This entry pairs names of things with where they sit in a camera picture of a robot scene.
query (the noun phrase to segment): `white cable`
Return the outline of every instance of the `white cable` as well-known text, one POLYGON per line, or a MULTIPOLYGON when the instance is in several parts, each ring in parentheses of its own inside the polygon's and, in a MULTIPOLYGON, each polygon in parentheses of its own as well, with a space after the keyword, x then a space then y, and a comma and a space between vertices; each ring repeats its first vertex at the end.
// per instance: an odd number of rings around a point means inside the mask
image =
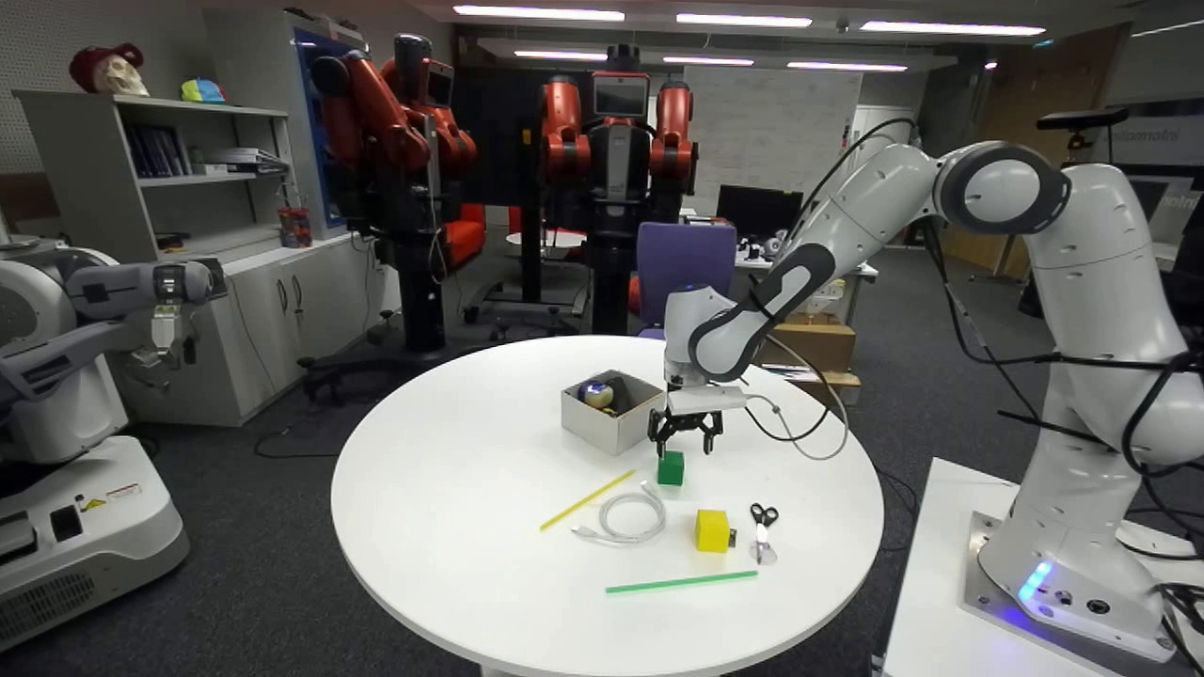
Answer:
POLYGON ((666 499, 662 499, 651 485, 639 485, 639 491, 619 491, 619 496, 608 496, 605 504, 597 504, 597 531, 577 525, 570 533, 578 533, 578 536, 587 536, 587 541, 637 544, 637 541, 647 541, 647 536, 662 533, 666 521, 669 521, 669 520, 666 520, 666 499), (647 504, 651 514, 653 514, 653 521, 651 521, 647 531, 632 531, 632 533, 617 531, 617 525, 608 521, 608 514, 614 514, 614 507, 619 507, 619 504, 647 504))

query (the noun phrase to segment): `yellow stick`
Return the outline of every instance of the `yellow stick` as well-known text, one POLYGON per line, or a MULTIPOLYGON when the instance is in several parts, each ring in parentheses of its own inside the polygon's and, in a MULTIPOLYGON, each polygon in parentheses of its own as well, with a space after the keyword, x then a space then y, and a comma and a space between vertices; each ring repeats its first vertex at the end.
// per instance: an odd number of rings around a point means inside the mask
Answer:
POLYGON ((566 504, 564 510, 556 510, 554 520, 545 520, 538 531, 556 525, 560 520, 566 520, 570 510, 594 504, 603 491, 617 489, 619 480, 629 480, 637 470, 617 472, 614 480, 597 485, 594 491, 578 496, 577 504, 566 504))

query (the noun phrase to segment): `bookshelf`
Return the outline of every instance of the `bookshelf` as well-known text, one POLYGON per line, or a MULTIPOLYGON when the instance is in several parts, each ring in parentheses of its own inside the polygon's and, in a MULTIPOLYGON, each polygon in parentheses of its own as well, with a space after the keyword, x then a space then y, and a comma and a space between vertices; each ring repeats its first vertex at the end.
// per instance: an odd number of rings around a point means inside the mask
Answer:
POLYGON ((64 233, 116 258, 237 258, 279 248, 274 210, 292 195, 281 110, 15 95, 32 129, 64 233), (229 151, 274 168, 229 166, 229 151))

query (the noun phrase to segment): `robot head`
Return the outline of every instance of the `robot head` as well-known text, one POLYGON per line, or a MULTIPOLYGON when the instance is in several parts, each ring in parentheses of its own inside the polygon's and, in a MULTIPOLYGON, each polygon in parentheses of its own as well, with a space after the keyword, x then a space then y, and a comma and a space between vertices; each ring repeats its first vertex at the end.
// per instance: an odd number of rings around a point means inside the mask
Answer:
POLYGON ((148 96, 148 82, 138 75, 144 49, 124 42, 116 49, 80 49, 70 55, 70 77, 90 95, 138 95, 148 96))

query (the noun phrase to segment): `green straw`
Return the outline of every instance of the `green straw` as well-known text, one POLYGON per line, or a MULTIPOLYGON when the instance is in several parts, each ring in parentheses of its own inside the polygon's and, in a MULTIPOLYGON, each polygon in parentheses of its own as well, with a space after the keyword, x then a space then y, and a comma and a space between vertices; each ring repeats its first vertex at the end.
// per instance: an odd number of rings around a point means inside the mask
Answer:
POLYGON ((605 594, 637 594, 637 589, 666 589, 666 586, 707 586, 707 583, 730 583, 730 580, 756 580, 756 568, 722 571, 722 576, 691 576, 691 580, 647 580, 647 583, 629 583, 629 586, 605 586, 605 594))

